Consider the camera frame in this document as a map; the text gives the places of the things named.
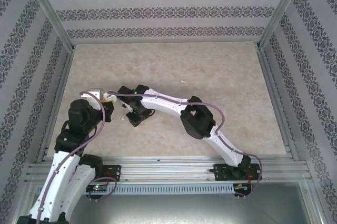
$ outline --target patterned wallpaper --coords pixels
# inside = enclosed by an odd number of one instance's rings
[[[337,223],[337,0],[292,0],[265,47],[300,157]]]
[[[37,0],[0,0],[0,223],[13,214],[51,115],[68,52]]]
[[[280,0],[51,0],[74,44],[258,41]]]

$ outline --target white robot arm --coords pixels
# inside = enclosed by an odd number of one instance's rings
[[[92,89],[89,93],[104,101],[105,121],[111,121],[113,102],[118,98],[130,112],[127,117],[136,127],[142,121],[159,110],[180,117],[186,132],[210,144],[225,160],[232,177],[241,179],[246,176],[251,159],[237,149],[219,130],[213,114],[195,96],[180,99],[156,92],[143,85],[135,90],[122,86],[118,93],[103,93],[101,89]],[[60,162],[81,144],[89,140],[89,133],[102,121],[101,107],[91,95],[71,103],[68,111],[69,120],[62,127],[57,137],[52,167],[39,198],[29,212],[29,216],[21,216],[17,224],[53,223],[68,224],[71,214],[87,185],[96,177],[102,176],[103,162],[100,157],[84,155],[83,148],[69,157],[61,169],[55,168]],[[41,208],[42,195],[52,175],[56,173],[46,194],[44,207]]]
[[[171,97],[168,95],[164,95],[161,93],[156,92],[153,89],[146,90],[144,94],[151,94],[155,95],[157,97],[166,97],[171,100],[178,101],[180,103],[186,103],[189,102],[188,99],[180,99],[180,98],[175,98]],[[154,97],[143,97],[141,100],[141,104],[147,108],[147,109],[155,109],[159,110],[171,115],[174,115],[176,117],[181,117],[182,111],[186,110],[187,105],[180,105],[176,104],[172,101],[168,100],[163,100],[160,98],[154,98]],[[243,158],[243,155],[237,154],[233,152],[232,150],[229,150],[219,139],[219,137],[215,134],[215,130],[217,129],[217,125],[214,125],[211,130],[210,130],[210,136],[209,137],[204,137],[202,138],[206,143],[211,145],[216,152],[219,153],[220,156],[225,160],[226,164],[230,166],[238,166]],[[223,134],[222,132],[218,131],[217,132],[222,139],[232,148],[235,149],[239,152],[242,152],[241,150],[237,149]]]

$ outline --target purple cable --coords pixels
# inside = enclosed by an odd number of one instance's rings
[[[93,97],[100,105],[101,107],[101,110],[102,110],[102,115],[103,115],[103,118],[102,118],[102,124],[101,124],[101,127],[99,128],[99,130],[96,132],[96,134],[94,134],[87,142],[83,143],[82,145],[78,146],[76,149],[74,149],[72,152],[70,152],[61,162],[60,164],[56,167],[55,171],[53,172],[50,180],[48,181],[47,183],[47,186],[46,186],[46,189],[43,193],[43,196],[42,196],[42,199],[41,199],[41,203],[40,203],[40,209],[43,209],[43,205],[44,205],[44,202],[46,200],[46,197],[47,197],[47,194],[48,194],[48,191],[50,189],[50,186],[52,185],[52,182],[56,176],[56,174],[58,174],[58,171],[60,170],[60,168],[62,167],[62,165],[67,161],[67,159],[69,157],[71,157],[72,155],[74,155],[77,151],[79,151],[80,149],[82,149],[83,147],[87,146],[89,143],[91,143],[98,135],[99,133],[102,131],[103,127],[104,127],[104,124],[105,124],[105,110],[104,110],[104,107],[102,105],[102,103],[100,102],[100,100],[98,98],[96,98],[95,95],[87,92],[87,91],[82,91],[80,92],[80,95],[82,94],[88,94],[90,95],[91,97]],[[39,224],[40,222],[40,218],[41,218],[41,214],[42,214],[42,210],[38,210],[38,213],[37,213],[37,218],[36,218],[36,224]]]
[[[116,187],[117,187],[117,181],[116,181],[116,179],[114,179],[114,178],[112,178],[112,177],[96,178],[96,179],[92,180],[90,183],[93,183],[93,182],[96,182],[96,181],[100,181],[100,180],[102,180],[102,179],[109,179],[109,180],[114,181],[114,182],[115,182],[115,187],[114,187],[114,189],[112,189],[111,192],[109,192],[107,195],[101,196],[99,199],[92,199],[92,198],[90,197],[90,195],[91,195],[91,193],[92,193],[93,191],[90,191],[89,194],[88,194],[88,199],[89,199],[90,201],[91,201],[91,200],[94,200],[94,201],[97,202],[97,201],[100,201],[100,200],[102,200],[102,199],[105,199],[105,198],[109,197],[109,196],[116,190]]]
[[[259,173],[259,177],[257,178],[257,181],[256,181],[256,185],[254,187],[254,189],[247,195],[250,196],[257,188],[257,186],[259,185],[260,183],[260,180],[262,178],[262,161],[261,159],[257,156],[257,155],[254,155],[254,154],[249,154],[249,153],[244,153],[244,152],[240,152],[240,151],[237,151],[235,149],[233,149],[232,147],[230,147],[225,141],[224,139],[222,139],[222,137],[217,133],[220,128],[225,124],[225,115],[224,113],[221,111],[221,109],[219,109],[217,106],[214,106],[212,104],[209,104],[209,103],[204,103],[204,102],[179,102],[179,101],[176,101],[176,100],[173,100],[173,99],[170,99],[170,98],[166,98],[166,97],[163,97],[163,96],[160,96],[160,95],[154,95],[154,94],[119,94],[119,93],[116,93],[114,91],[108,91],[107,92],[108,94],[112,94],[112,95],[116,95],[116,96],[121,96],[121,97],[152,97],[152,98],[159,98],[159,99],[163,99],[163,100],[166,100],[166,101],[169,101],[169,102],[173,102],[175,104],[179,104],[179,105],[202,105],[202,106],[208,106],[208,107],[212,107],[214,108],[215,110],[217,110],[221,117],[222,117],[222,121],[220,123],[220,125],[216,128],[215,130],[215,135],[217,135],[220,139],[220,141],[228,148],[230,149],[231,151],[239,154],[239,155],[246,155],[246,156],[251,156],[251,157],[255,157],[259,164],[260,164],[260,173]]]

